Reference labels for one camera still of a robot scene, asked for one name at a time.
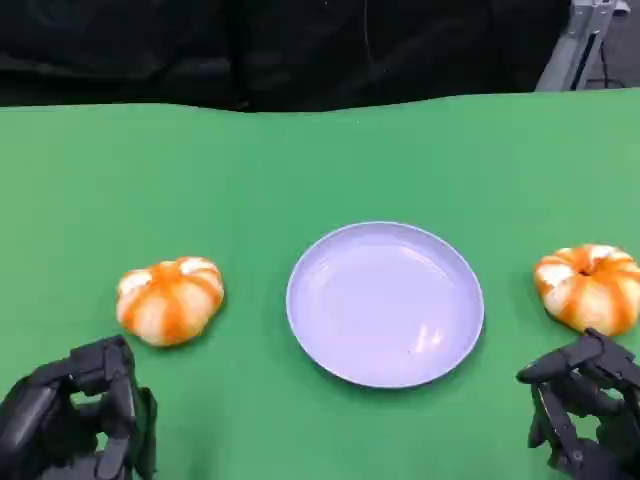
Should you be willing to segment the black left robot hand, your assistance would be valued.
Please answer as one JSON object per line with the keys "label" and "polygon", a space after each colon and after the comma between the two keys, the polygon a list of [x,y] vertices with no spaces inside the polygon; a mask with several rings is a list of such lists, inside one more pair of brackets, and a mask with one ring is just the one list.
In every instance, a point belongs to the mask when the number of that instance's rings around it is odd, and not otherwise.
{"label": "black left robot hand", "polygon": [[157,402],[122,336],[43,364],[1,402],[4,479],[151,479]]}

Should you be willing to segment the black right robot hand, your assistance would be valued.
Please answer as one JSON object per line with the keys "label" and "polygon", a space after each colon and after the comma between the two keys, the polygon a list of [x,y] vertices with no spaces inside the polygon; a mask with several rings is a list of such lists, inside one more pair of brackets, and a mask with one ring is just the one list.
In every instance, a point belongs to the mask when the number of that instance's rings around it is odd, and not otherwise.
{"label": "black right robot hand", "polygon": [[551,448],[548,463],[572,479],[639,477],[639,365],[588,328],[521,369],[534,414],[527,444]]}

